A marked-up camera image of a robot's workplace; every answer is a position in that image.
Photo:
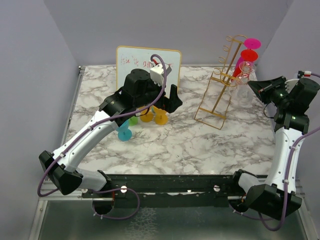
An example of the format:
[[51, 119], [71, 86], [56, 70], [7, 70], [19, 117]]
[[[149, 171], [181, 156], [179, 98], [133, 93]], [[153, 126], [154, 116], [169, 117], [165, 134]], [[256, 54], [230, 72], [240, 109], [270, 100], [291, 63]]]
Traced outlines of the green plastic wine glass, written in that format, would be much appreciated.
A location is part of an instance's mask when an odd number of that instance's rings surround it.
[[135, 126], [138, 124], [138, 117], [136, 116], [132, 116], [129, 120], [128, 120], [128, 123], [129, 123], [129, 126]]

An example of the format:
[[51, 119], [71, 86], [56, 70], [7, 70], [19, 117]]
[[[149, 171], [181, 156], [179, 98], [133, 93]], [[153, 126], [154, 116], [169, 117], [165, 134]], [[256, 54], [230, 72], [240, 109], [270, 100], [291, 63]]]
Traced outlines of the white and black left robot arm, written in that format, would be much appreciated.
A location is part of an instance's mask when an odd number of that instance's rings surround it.
[[139, 109], [155, 106], [171, 114], [183, 104], [175, 84], [170, 86], [169, 97], [165, 96], [164, 79], [170, 72], [170, 66], [160, 64], [149, 71], [131, 70], [123, 86], [104, 99], [78, 133], [53, 152], [45, 150], [39, 155], [45, 175], [58, 191], [68, 195], [77, 189], [89, 189], [101, 198], [110, 193], [110, 179], [103, 171], [80, 169], [79, 164], [103, 138], [123, 126]]

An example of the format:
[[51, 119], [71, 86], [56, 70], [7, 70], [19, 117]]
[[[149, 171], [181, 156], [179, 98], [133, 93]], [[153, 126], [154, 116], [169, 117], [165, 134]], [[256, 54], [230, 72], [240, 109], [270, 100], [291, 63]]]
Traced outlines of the orange plastic wine glass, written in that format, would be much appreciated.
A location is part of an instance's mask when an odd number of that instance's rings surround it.
[[140, 112], [139, 118], [142, 122], [148, 123], [151, 122], [154, 118], [154, 114], [151, 108], [147, 108]]

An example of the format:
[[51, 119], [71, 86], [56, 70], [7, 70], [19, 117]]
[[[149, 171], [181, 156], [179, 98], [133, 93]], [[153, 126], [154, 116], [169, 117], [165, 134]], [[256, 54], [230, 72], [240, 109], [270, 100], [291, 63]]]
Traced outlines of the yellow plastic wine glass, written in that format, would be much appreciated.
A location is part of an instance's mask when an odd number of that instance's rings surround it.
[[154, 121], [157, 125], [163, 126], [168, 122], [168, 116], [165, 110], [153, 106], [153, 111], [155, 113]]

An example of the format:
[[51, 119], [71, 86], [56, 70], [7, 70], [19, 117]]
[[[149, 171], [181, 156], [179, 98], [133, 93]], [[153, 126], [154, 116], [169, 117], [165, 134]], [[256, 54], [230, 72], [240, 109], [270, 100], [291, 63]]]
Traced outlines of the blue plastic wine glass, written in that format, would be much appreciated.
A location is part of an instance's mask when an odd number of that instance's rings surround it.
[[129, 141], [132, 138], [132, 131], [127, 125], [122, 125], [116, 131], [118, 139], [122, 142]]

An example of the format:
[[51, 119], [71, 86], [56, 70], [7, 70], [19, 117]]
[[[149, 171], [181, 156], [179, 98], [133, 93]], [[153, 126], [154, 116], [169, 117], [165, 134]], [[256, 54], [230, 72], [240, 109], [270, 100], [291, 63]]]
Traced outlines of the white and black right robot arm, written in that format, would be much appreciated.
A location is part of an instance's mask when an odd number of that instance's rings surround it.
[[262, 103], [276, 106], [273, 117], [275, 150], [264, 182], [241, 169], [233, 174], [230, 191], [236, 196], [245, 192], [243, 200], [231, 203], [239, 213], [251, 209], [280, 221], [301, 207], [302, 199], [296, 195], [296, 170], [300, 149], [309, 130], [310, 119], [306, 111], [320, 85], [301, 77], [288, 91], [286, 83], [283, 76], [247, 83]]

